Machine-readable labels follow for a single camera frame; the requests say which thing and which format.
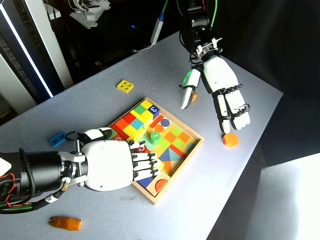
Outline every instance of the green square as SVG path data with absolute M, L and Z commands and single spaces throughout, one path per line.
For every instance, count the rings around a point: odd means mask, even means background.
M 143 106 L 138 105 L 134 110 L 141 115 L 146 109 Z
M 168 140 L 166 140 L 164 137 L 161 137 L 158 145 L 164 150 L 166 150 L 171 145 L 171 143 Z
M 174 126 L 171 131 L 174 135 L 179 136 L 180 133 L 182 133 L 182 130 L 178 128 L 177 126 Z
M 115 130 L 113 130 L 112 128 L 111 128 L 111 130 L 112 130 L 112 135 L 111 135 L 111 137 L 108 137 L 108 140 L 112 139 L 115 135 L 118 134 L 118 133 L 117 133 Z
M 154 147 L 156 146 L 156 145 L 151 144 L 149 138 L 146 135 L 143 135 L 143 137 L 141 139 L 139 139 L 139 142 L 141 142 L 141 141 L 145 141 L 146 148 L 149 149 L 150 151 L 151 151 L 151 149 L 154 149 Z
M 178 149 L 181 149 L 185 145 L 185 142 L 182 141 L 180 138 L 177 138 L 176 140 L 174 140 L 172 144 Z

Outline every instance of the green round knob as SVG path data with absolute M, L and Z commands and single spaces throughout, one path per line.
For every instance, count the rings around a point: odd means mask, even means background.
M 161 139 L 160 133 L 154 131 L 150 134 L 150 143 L 153 145 L 157 145 Z

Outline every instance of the light strip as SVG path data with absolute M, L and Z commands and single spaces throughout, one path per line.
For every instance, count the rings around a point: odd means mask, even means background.
M 11 31 L 12 31 L 12 32 L 13 32 L 13 34 L 14 34 L 14 36 L 15 36 L 16 40 L 17 40 L 17 41 L 18 41 L 18 43 L 20 44 L 20 47 L 22 48 L 22 50 L 23 50 L 23 52 L 24 52 L 24 54 L 25 54 L 26 58 L 29 60 L 29 62 L 30 62 L 30 64 L 31 64 L 32 68 L 34 69 L 34 71 L 35 71 L 35 73 L 36 73 L 36 75 L 39 77 L 39 79 L 40 79 L 41 83 L 43 84 L 43 86 L 44 86 L 45 90 L 48 92 L 48 94 L 49 94 L 50 98 L 52 98 L 52 97 L 53 97 L 53 95 L 52 95 L 52 93 L 51 93 L 50 89 L 48 88 L 48 86 L 47 86 L 47 84 L 46 84 L 46 82 L 45 82 L 44 78 L 41 76 L 41 74 L 40 74 L 40 72 L 39 72 L 39 70 L 38 70 L 38 68 L 37 68 L 36 64 L 35 64 L 35 63 L 34 63 L 34 61 L 32 60 L 32 58 L 31 58 L 31 56 L 30 56 L 30 54 L 29 54 L 28 50 L 26 49 L 26 47 L 25 47 L 24 43 L 22 42 L 22 40 L 21 40 L 21 38 L 20 38 L 19 34 L 17 33 L 17 30 L 15 29 L 15 26 L 14 26 L 14 25 L 13 25 L 13 23 L 11 22 L 11 20 L 10 20 L 10 18 L 9 18 L 9 16 L 8 16 L 8 14 L 7 14 L 7 12 L 6 12 L 6 10 L 5 10 L 5 8 L 4 8 L 4 6 L 3 6 L 2 4 L 0 4 L 0 11 L 2 12 L 2 14 L 3 14 L 3 16 L 4 16 L 5 20 L 6 20 L 6 22 L 8 23 L 8 25 L 9 25 L 9 27 L 10 27 Z

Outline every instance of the gray table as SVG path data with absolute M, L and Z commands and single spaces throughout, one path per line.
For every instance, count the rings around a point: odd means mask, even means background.
M 111 192 L 70 187 L 54 204 L 38 211 L 2 215 L 1 239 L 204 240 L 210 233 L 282 93 L 227 60 L 251 106 L 251 124 L 237 131 L 240 144 L 222 144 L 212 97 L 203 84 L 197 100 L 179 109 L 180 89 L 189 71 L 189 54 L 174 34 L 150 50 L 137 53 L 56 95 L 0 127 L 0 152 L 54 150 L 47 139 L 59 131 L 106 126 L 144 97 L 150 97 L 205 137 L 204 144 L 152 205 L 133 186 Z M 128 94 L 116 89 L 121 79 L 135 84 Z M 56 148 L 73 151 L 72 143 Z M 83 220 L 81 231 L 47 224 L 52 216 Z

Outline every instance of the blue triangle block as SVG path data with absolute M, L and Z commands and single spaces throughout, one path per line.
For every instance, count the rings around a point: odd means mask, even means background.
M 159 157 L 159 159 L 163 162 L 170 161 L 170 154 L 169 154 L 169 148 L 162 153 L 162 155 Z
M 153 180 L 154 178 L 151 176 L 151 177 L 148 177 L 148 178 L 145 178 L 145 179 L 141 179 L 139 181 L 137 181 L 142 187 L 146 188 Z
M 168 148 L 169 150 L 169 155 L 170 155 L 170 160 L 171 161 L 180 161 L 183 160 L 184 158 L 176 154 L 172 149 Z

